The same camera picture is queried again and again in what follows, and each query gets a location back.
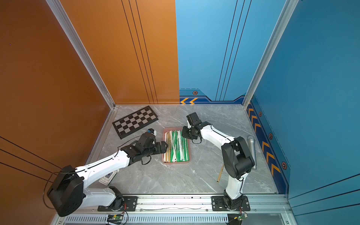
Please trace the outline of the silver grey microphone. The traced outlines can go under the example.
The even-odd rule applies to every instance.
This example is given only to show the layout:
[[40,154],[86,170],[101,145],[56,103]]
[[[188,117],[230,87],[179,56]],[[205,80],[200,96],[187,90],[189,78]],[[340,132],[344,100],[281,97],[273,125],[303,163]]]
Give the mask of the silver grey microphone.
[[257,169],[257,158],[256,158],[256,149],[255,149],[255,138],[253,136],[248,136],[247,138],[248,140],[248,145],[249,145],[249,149],[250,149],[250,152],[252,154],[252,157],[253,157],[253,160],[254,160],[254,166],[253,166],[253,169]]

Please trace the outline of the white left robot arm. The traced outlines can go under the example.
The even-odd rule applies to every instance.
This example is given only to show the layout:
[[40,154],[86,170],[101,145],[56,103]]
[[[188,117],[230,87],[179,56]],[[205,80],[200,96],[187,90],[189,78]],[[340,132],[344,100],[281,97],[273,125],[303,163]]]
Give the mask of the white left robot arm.
[[166,153],[168,144],[157,142],[155,131],[150,129],[139,140],[123,144],[118,150],[103,159],[85,166],[66,166],[58,172],[50,186],[47,197],[60,217],[65,217],[80,208],[98,206],[109,211],[125,210],[123,194],[114,186],[103,189],[91,188],[91,184],[144,157]]

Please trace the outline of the left aluminium corner post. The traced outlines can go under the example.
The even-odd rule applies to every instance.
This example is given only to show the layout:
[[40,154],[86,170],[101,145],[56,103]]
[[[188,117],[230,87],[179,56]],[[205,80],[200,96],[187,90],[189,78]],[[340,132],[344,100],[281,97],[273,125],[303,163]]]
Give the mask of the left aluminium corner post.
[[103,79],[101,78],[95,64],[93,63],[90,55],[88,54],[83,42],[81,41],[74,25],[72,24],[69,16],[67,15],[63,5],[60,1],[56,0],[46,0],[46,2],[50,7],[52,13],[54,14],[55,18],[57,19],[58,23],[60,24],[61,28],[65,32],[68,40],[75,49],[83,65],[93,79],[98,90],[102,94],[104,100],[108,104],[109,108],[113,110],[116,107],[116,104],[109,90],[107,89]]

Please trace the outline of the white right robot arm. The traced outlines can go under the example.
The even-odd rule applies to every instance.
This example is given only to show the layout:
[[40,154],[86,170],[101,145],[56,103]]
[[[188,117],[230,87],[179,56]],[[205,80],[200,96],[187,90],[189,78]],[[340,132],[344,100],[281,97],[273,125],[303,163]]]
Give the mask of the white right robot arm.
[[243,194],[243,186],[255,166],[255,160],[246,140],[241,136],[226,135],[209,122],[202,122],[195,112],[187,115],[187,126],[183,127],[182,136],[189,140],[207,140],[221,150],[223,164],[229,174],[223,197],[225,208],[249,212],[250,204]]

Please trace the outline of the black white chessboard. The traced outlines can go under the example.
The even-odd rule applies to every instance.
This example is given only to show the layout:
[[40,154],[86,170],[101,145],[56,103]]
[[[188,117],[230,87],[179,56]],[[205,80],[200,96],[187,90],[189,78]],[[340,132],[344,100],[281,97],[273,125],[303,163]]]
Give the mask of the black white chessboard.
[[125,117],[112,123],[118,137],[124,139],[129,135],[158,120],[157,114],[150,106],[141,108]]

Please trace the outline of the green circuit board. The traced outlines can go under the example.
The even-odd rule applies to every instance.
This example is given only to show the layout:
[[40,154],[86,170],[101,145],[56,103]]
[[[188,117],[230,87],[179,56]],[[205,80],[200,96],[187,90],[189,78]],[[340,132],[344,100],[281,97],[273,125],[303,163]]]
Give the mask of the green circuit board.
[[106,223],[108,225],[121,225],[124,219],[122,214],[108,215]]
[[248,217],[248,214],[246,212],[240,213],[238,216],[234,217],[234,221],[237,221],[239,225],[242,224],[243,220]]

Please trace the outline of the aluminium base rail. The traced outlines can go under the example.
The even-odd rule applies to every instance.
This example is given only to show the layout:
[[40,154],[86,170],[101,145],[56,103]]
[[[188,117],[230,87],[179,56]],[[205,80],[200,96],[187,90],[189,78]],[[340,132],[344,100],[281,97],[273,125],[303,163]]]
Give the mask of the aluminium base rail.
[[[107,225],[108,215],[122,214],[121,225],[239,225],[220,194],[125,195],[125,210],[100,211],[88,207],[66,217],[54,216],[53,225]],[[284,195],[248,194],[250,211],[241,225],[295,225],[296,219]]]

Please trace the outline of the aluminium corner post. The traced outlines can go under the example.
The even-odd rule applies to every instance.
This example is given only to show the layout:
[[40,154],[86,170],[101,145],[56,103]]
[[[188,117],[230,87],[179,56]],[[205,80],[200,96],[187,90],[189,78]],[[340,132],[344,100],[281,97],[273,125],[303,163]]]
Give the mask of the aluminium corner post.
[[261,78],[263,77],[263,74],[264,74],[266,68],[268,67],[268,64],[276,50],[276,47],[279,44],[281,37],[293,15],[293,12],[296,9],[298,2],[299,2],[299,0],[285,1],[285,4],[284,4],[283,9],[280,13],[280,16],[277,20],[277,23],[273,29],[271,37],[266,46],[266,49],[262,55],[262,58],[259,62],[259,65],[256,69],[256,72],[254,73],[254,76],[251,80],[249,88],[244,97],[244,100],[242,103],[244,109],[247,109],[247,107],[248,107],[248,105],[249,105],[249,103],[261,81]]
[[109,108],[113,110],[116,107],[116,104],[109,90],[107,89],[103,79],[101,78],[95,64],[93,63],[90,55],[88,54],[83,42],[81,41],[74,25],[72,24],[69,16],[67,15],[63,5],[60,1],[56,0],[46,0],[46,2],[50,7],[52,13],[54,14],[55,18],[57,19],[58,23],[60,24],[61,28],[65,32],[68,40],[75,49],[83,65],[93,79],[98,90],[102,94],[104,100],[108,104]]

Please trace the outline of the tan wrapped straw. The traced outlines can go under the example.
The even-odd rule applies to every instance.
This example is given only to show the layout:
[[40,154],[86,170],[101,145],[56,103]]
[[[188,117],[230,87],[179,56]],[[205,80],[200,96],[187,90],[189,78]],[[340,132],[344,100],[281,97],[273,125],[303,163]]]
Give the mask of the tan wrapped straw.
[[221,169],[220,169],[220,172],[219,172],[218,178],[217,178],[217,183],[219,183],[219,182],[220,182],[220,180],[221,180],[221,177],[222,177],[222,173],[223,173],[224,167],[225,167],[225,165],[223,164],[223,165],[222,165],[222,167],[221,167]]

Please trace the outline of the pink translucent storage box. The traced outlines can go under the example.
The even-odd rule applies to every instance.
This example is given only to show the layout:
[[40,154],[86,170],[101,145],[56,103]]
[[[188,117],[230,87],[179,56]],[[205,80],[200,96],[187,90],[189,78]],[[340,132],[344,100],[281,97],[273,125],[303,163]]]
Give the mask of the pink translucent storage box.
[[162,154],[164,164],[182,164],[190,161],[188,139],[182,136],[182,127],[167,127],[163,130],[163,141],[168,145]]

